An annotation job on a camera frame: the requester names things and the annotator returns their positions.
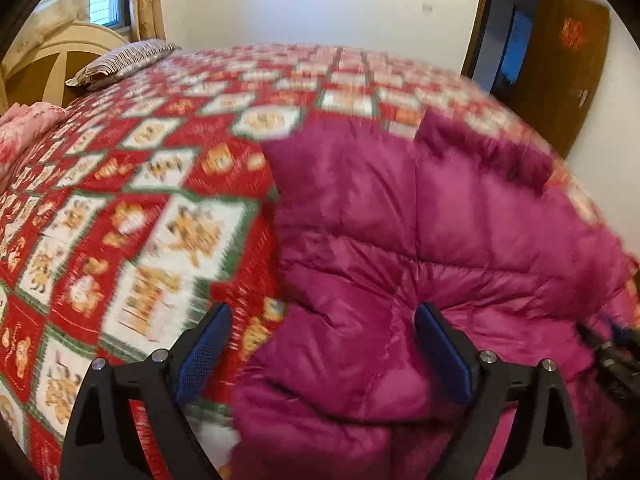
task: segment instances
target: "wooden door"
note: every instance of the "wooden door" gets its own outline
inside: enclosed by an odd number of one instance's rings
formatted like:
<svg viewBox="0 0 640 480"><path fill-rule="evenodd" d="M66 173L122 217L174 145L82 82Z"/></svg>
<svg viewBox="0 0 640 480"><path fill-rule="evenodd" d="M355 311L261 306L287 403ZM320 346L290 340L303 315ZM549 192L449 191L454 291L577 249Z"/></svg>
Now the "wooden door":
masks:
<svg viewBox="0 0 640 480"><path fill-rule="evenodd" d="M608 43L607 7L591 0L538 0L507 105L562 156L587 115Z"/></svg>

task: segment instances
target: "magenta down jacket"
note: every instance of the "magenta down jacket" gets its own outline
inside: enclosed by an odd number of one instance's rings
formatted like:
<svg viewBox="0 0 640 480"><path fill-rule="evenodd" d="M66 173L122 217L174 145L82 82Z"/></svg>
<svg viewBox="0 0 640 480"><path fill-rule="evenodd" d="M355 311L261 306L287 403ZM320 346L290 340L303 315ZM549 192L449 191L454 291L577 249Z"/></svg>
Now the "magenta down jacket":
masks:
<svg viewBox="0 0 640 480"><path fill-rule="evenodd" d="M424 480L461 412L415 341L431 301L479 349L558 362L588 460L615 408L576 320L630 321L628 261L564 193L548 156L428 114L415 142L353 118L264 145L290 300L238 381L235 480ZM505 410L477 478L491 478Z"/></svg>

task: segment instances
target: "headboard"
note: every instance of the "headboard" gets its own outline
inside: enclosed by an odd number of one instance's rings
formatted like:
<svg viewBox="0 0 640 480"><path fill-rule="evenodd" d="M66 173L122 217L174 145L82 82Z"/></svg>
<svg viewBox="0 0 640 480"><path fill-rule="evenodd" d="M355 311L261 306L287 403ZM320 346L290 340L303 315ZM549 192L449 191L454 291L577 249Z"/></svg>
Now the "headboard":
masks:
<svg viewBox="0 0 640 480"><path fill-rule="evenodd" d="M127 41L113 30L89 22L71 22L49 36L13 66L2 62L7 104L46 101L66 107L84 90L65 81L102 54Z"/></svg>

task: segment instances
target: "red patterned quilt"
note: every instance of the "red patterned quilt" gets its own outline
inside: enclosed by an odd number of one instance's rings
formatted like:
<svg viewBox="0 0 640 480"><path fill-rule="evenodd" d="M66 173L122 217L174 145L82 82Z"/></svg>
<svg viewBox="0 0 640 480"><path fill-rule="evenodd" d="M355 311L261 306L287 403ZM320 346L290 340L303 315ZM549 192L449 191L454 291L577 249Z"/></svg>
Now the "red patterned quilt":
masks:
<svg viewBox="0 0 640 480"><path fill-rule="evenodd" d="M0 198L0 413L40 474L58 476L91 360L168 348L211 301L231 304L234 329L204 400L186 414L224 473L238 440L234 377L284 316L260 141L317 114L377 121L412 139L427 107L548 149L468 80L350 48L178 53L72 104ZM548 185L599 221L559 159ZM144 409L132 408L154 474L168 478Z"/></svg>

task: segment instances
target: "bolt head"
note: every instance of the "bolt head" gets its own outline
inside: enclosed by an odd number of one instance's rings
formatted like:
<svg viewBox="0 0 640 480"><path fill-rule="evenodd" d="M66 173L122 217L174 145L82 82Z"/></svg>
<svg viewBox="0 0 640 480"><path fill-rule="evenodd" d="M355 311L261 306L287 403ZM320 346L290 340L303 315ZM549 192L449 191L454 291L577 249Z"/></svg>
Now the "bolt head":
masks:
<svg viewBox="0 0 640 480"><path fill-rule="evenodd" d="M547 372L555 372L558 370L558 365L553 359L542 359L542 367Z"/></svg>
<svg viewBox="0 0 640 480"><path fill-rule="evenodd" d="M151 360L155 363L162 363L166 361L168 357L169 357L169 351L165 350L164 348L159 348L158 350L154 350L154 352L151 354Z"/></svg>
<svg viewBox="0 0 640 480"><path fill-rule="evenodd" d="M107 365L107 361L102 357L98 357L91 361L91 368L94 370L102 370Z"/></svg>
<svg viewBox="0 0 640 480"><path fill-rule="evenodd" d="M492 364L495 363L498 360L498 356L495 354L495 352L492 352L491 350L482 350L480 352L480 360L483 363L487 363L487 364Z"/></svg>

